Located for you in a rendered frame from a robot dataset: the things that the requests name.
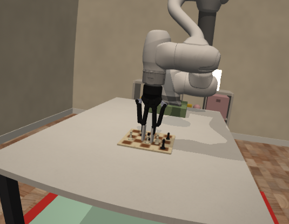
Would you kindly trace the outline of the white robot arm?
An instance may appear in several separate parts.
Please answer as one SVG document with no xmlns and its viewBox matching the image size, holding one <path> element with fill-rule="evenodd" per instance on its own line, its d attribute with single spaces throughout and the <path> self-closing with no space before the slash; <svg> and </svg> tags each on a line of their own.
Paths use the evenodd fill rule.
<svg viewBox="0 0 289 224">
<path fill-rule="evenodd" d="M 199 10 L 198 25 L 181 9 L 185 1 L 195 1 Z M 180 95 L 213 96 L 218 80 L 220 52 L 212 46 L 216 13 L 229 0 L 168 0 L 171 17 L 189 34 L 183 43 L 171 42 L 165 30 L 152 30 L 143 49 L 145 85 L 160 87 L 162 100 L 181 107 Z M 166 77 L 165 77 L 166 76 Z"/>
</svg>

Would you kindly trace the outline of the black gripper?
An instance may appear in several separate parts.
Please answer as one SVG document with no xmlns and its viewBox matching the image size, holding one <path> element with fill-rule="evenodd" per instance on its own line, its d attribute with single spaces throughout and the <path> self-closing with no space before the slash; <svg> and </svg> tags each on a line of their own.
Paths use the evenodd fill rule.
<svg viewBox="0 0 289 224">
<path fill-rule="evenodd" d="M 152 127 L 151 127 L 150 143 L 153 142 L 156 127 L 159 127 L 161 125 L 164 111 L 165 108 L 167 107 L 167 103 L 162 101 L 162 88 L 163 88 L 162 86 L 154 87 L 144 84 L 142 97 L 135 100 L 137 105 L 137 121 L 142 125 L 141 141 L 145 139 L 146 120 L 149 108 L 152 108 Z M 143 119 L 142 119 L 142 101 L 145 105 Z M 160 103 L 161 103 L 161 110 L 157 121 L 157 107 L 159 106 Z"/>
</svg>

